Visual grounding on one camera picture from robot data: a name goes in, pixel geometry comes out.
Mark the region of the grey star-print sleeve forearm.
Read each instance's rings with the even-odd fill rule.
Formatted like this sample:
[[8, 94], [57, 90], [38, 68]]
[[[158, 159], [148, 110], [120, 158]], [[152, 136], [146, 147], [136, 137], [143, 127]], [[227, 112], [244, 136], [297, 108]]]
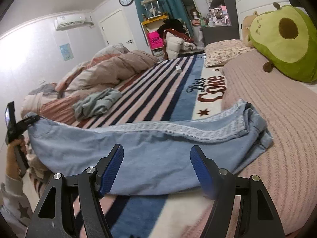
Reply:
[[5, 182], [1, 183], [1, 192], [1, 214], [17, 237], [25, 237], [33, 212], [27, 196], [23, 193], [22, 179], [5, 176]]

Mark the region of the person's left hand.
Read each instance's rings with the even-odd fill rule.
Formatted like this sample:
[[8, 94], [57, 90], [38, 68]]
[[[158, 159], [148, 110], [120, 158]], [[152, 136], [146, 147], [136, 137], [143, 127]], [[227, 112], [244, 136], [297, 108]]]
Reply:
[[15, 180], [19, 179], [19, 172], [20, 172], [20, 167], [18, 166], [16, 154], [14, 152], [14, 149], [17, 146], [20, 146], [21, 151], [26, 155], [26, 146], [25, 146], [25, 141], [23, 136], [21, 136], [19, 139], [15, 139], [11, 143], [9, 143], [7, 146], [7, 161], [6, 161], [5, 174], [8, 177]]

